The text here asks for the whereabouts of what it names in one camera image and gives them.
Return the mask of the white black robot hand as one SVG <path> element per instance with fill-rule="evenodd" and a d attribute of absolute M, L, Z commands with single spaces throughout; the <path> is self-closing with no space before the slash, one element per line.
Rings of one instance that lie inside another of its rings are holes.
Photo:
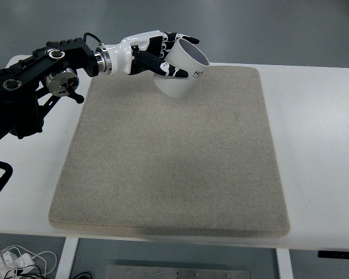
<path fill-rule="evenodd" d="M 188 77 L 187 71 L 165 61 L 175 42 L 180 39 L 194 45 L 200 42 L 185 34 L 159 30 L 128 36 L 119 44 L 106 46 L 110 64 L 107 69 L 111 73 L 123 72 L 128 75 L 149 70 L 160 76 L 186 78 Z"/>

